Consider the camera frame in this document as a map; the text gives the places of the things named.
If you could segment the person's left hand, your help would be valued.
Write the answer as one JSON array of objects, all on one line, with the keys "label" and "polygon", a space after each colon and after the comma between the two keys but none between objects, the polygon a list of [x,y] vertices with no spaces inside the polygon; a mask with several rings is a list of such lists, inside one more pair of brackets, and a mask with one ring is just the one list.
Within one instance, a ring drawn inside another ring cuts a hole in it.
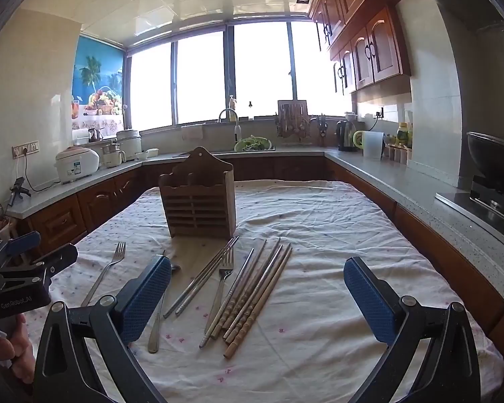
[{"label": "person's left hand", "polygon": [[10,338],[0,336],[0,361],[13,360],[11,370],[25,384],[32,384],[35,370],[35,357],[29,339],[26,318],[16,316],[15,330]]}]

